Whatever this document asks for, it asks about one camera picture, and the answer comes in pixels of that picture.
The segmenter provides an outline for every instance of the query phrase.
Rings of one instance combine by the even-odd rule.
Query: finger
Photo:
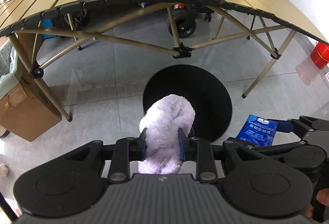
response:
[[[313,211],[314,211],[314,207],[311,204],[309,204],[306,209],[305,216],[311,218],[313,215]]]
[[[320,190],[316,195],[316,199],[320,204],[329,206],[329,189]]]

